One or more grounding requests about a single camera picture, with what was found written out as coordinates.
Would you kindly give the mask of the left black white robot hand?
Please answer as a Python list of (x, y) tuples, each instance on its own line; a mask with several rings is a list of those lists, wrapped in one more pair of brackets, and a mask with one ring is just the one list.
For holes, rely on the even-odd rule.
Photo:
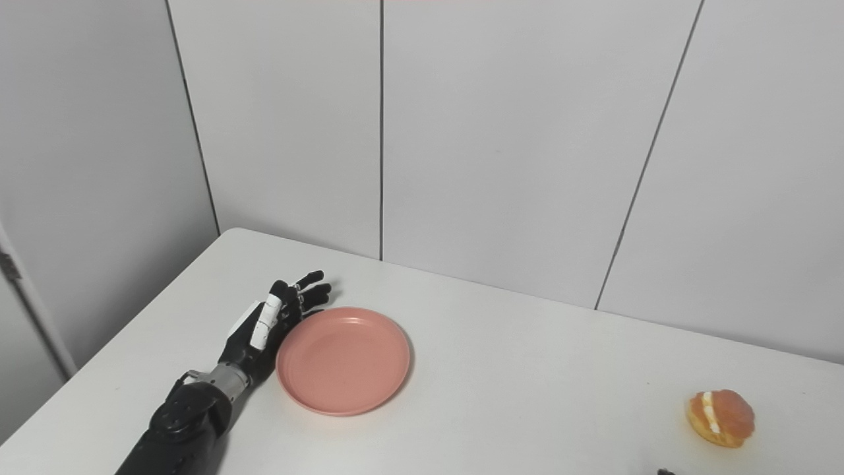
[(235, 325), (218, 363), (237, 367), (248, 387), (265, 381), (274, 371), (284, 338), (328, 304), (332, 285), (324, 278), (323, 270), (315, 270), (293, 284), (273, 283), (266, 299)]

